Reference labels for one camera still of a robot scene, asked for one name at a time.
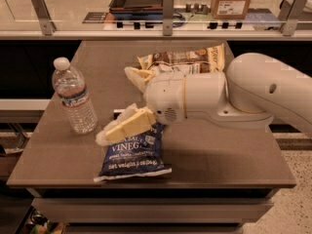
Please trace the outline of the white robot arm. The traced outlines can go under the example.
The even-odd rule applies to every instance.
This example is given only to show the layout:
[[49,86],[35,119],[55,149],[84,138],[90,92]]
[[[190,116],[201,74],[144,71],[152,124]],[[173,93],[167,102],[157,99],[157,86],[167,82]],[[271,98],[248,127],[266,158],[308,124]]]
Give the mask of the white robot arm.
[[146,106],[128,106],[96,136],[107,146],[146,132],[159,122],[190,118],[217,126],[253,130],[278,118],[312,136],[312,77],[266,55],[242,54],[223,71],[190,72],[176,66],[150,70],[127,67]]

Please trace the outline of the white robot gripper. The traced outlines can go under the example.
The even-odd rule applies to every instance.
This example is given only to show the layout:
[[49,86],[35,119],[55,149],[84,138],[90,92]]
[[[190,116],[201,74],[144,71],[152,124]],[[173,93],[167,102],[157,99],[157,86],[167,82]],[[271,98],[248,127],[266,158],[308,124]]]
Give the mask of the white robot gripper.
[[147,107],[138,108],[135,103],[128,106],[116,120],[111,121],[97,134],[96,143],[100,146],[144,133],[151,129],[156,119],[164,125],[185,120],[183,73],[165,72],[156,76],[152,70],[134,67],[126,67],[124,71],[142,93],[145,91],[143,97]]

